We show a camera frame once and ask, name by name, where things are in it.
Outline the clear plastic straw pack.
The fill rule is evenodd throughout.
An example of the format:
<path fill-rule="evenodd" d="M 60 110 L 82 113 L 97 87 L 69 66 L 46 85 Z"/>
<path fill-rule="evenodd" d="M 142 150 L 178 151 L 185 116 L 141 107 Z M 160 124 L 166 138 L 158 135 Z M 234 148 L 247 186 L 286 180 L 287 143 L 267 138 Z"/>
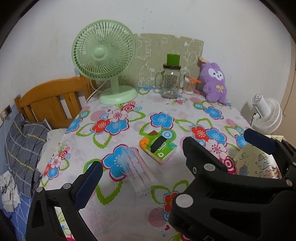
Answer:
<path fill-rule="evenodd" d="M 136 195 L 147 194 L 158 182 L 135 147 L 128 146 L 124 149 L 118 161 Z"/>

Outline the green orange tissue pack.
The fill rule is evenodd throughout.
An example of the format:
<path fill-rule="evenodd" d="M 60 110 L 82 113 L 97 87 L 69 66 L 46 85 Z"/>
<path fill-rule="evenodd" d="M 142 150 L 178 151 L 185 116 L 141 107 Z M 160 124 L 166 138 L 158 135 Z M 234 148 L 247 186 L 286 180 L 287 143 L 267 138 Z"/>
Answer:
<path fill-rule="evenodd" d="M 151 131 L 140 139 L 139 147 L 159 164 L 163 164 L 177 150 L 173 137 L 171 131 Z"/>

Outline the beige door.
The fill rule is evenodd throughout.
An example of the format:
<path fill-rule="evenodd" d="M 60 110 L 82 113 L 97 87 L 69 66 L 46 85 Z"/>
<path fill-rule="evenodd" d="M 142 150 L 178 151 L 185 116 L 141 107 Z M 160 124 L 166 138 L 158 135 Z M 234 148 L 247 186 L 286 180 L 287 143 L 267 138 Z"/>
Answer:
<path fill-rule="evenodd" d="M 295 144 L 295 63 L 291 68 L 291 75 L 281 103 L 283 106 L 283 117 L 279 133 L 290 143 Z"/>

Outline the blue bed sheet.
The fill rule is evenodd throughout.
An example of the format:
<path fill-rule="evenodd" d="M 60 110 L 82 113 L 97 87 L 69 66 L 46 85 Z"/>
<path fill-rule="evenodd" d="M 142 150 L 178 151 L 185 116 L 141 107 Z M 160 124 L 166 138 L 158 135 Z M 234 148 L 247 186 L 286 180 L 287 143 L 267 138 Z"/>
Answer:
<path fill-rule="evenodd" d="M 2 138 L 1 139 L 1 174 L 5 173 L 6 171 L 9 171 L 6 165 L 6 157 L 5 157 L 5 150 L 4 150 L 6 139 L 5 140 L 3 139 L 3 137 L 7 137 L 7 134 L 9 131 L 4 129 L 6 127 L 7 125 L 3 125 L 2 127 L 3 131 L 1 132 L 1 138 Z M 16 207 L 15 211 L 7 212 L 4 209 L 3 204 L 1 204 L 1 210 L 3 210 L 4 214 L 11 220 L 15 228 L 16 238 L 18 240 L 23 240 L 26 234 L 27 219 L 29 215 L 32 197 L 29 198 L 24 196 L 20 192 L 18 193 L 20 196 L 21 203 Z"/>

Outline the yellow cartoon storage box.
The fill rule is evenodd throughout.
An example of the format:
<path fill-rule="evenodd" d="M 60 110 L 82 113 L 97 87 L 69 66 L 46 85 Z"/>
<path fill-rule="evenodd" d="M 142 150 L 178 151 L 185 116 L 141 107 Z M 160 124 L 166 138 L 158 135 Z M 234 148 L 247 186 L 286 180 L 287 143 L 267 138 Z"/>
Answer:
<path fill-rule="evenodd" d="M 267 179 L 282 178 L 274 157 L 247 141 L 235 155 L 234 164 L 235 174 L 237 175 Z"/>

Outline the white standing fan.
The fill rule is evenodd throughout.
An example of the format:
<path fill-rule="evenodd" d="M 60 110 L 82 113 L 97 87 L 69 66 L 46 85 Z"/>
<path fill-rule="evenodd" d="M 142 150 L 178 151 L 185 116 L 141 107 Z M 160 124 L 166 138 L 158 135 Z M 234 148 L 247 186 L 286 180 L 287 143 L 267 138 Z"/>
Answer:
<path fill-rule="evenodd" d="M 251 127 L 264 135 L 275 132 L 282 121 L 282 110 L 278 101 L 274 98 L 264 98 L 261 94 L 255 94 L 251 99 L 256 114 L 251 121 Z"/>

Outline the grey plaid pillow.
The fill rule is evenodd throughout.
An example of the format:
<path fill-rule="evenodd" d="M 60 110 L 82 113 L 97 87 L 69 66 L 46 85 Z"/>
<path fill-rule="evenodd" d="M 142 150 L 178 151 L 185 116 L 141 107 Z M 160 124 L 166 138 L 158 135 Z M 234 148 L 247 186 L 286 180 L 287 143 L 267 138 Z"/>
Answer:
<path fill-rule="evenodd" d="M 40 183 L 41 173 L 37 165 L 49 131 L 45 124 L 31 122 L 19 113 L 6 137 L 6 165 L 18 191 L 29 198 Z"/>

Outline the white pillow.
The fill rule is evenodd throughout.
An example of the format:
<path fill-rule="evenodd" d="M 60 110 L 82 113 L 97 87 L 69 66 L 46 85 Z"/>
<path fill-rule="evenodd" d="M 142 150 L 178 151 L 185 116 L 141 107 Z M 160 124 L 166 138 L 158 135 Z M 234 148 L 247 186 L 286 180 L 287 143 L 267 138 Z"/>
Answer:
<path fill-rule="evenodd" d="M 41 157 L 37 164 L 37 170 L 43 175 L 44 170 L 51 159 L 52 154 L 62 140 L 65 133 L 65 128 L 51 130 L 47 133 L 47 139 L 41 151 Z"/>

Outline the cotton swab container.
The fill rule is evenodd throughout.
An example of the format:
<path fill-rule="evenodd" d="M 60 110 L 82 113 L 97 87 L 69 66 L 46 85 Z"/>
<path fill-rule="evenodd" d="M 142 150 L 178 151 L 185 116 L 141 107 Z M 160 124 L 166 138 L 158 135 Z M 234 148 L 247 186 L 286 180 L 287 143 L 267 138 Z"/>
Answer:
<path fill-rule="evenodd" d="M 198 83 L 201 83 L 201 81 L 185 75 L 183 81 L 183 92 L 193 94 Z"/>

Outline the brown paper tag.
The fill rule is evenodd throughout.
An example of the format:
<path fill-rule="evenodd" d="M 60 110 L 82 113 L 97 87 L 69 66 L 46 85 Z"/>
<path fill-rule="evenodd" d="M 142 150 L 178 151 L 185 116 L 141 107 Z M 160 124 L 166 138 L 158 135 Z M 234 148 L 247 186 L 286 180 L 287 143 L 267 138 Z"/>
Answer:
<path fill-rule="evenodd" d="M 201 56 L 199 56 L 199 61 L 202 63 L 207 63 L 207 61 L 204 58 L 202 58 Z"/>

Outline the glass mason jar mug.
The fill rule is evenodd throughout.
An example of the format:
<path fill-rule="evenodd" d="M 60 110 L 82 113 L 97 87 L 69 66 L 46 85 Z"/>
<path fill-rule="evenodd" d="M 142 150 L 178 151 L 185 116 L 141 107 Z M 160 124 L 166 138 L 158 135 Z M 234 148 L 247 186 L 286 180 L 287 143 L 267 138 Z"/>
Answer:
<path fill-rule="evenodd" d="M 180 66 L 163 65 L 163 70 L 155 76 L 155 90 L 161 94 L 162 98 L 175 99 L 178 97 L 181 73 Z"/>

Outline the green cup on jar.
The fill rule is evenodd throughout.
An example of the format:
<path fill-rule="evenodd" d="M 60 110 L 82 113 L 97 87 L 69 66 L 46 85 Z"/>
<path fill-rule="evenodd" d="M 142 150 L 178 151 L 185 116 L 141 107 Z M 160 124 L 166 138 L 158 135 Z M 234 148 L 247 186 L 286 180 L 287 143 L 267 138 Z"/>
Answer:
<path fill-rule="evenodd" d="M 180 55 L 177 54 L 167 54 L 166 64 L 168 66 L 179 66 L 180 65 Z"/>

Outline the green patterned board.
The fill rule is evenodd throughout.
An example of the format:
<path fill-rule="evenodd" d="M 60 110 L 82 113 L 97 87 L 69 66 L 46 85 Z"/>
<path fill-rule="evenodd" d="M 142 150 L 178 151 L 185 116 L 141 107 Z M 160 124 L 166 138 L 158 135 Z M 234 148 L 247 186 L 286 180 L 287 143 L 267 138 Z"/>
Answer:
<path fill-rule="evenodd" d="M 167 55 L 180 56 L 181 75 L 198 77 L 199 57 L 202 56 L 204 42 L 188 37 L 165 34 L 134 34 L 135 57 L 131 65 L 118 77 L 119 83 L 133 87 L 154 85 L 155 75 L 163 70 Z"/>

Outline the green desk fan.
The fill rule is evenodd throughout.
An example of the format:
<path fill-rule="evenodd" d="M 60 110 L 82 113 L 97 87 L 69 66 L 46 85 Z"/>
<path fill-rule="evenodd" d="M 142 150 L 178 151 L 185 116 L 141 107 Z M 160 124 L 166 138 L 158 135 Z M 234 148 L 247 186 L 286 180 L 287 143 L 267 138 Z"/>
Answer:
<path fill-rule="evenodd" d="M 99 97 L 106 105 L 129 102 L 137 91 L 120 85 L 118 76 L 133 62 L 136 43 L 131 30 L 114 20 L 98 20 L 83 28 L 72 45 L 72 61 L 90 80 L 109 80 L 110 88 Z"/>

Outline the wall power socket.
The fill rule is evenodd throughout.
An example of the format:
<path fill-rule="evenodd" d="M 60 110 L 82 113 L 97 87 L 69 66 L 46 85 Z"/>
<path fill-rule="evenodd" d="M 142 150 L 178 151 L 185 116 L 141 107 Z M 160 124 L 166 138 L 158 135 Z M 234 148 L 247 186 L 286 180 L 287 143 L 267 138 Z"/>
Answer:
<path fill-rule="evenodd" d="M 1 120 L 5 121 L 5 119 L 12 113 L 11 106 L 8 105 L 2 112 L 1 112 Z"/>

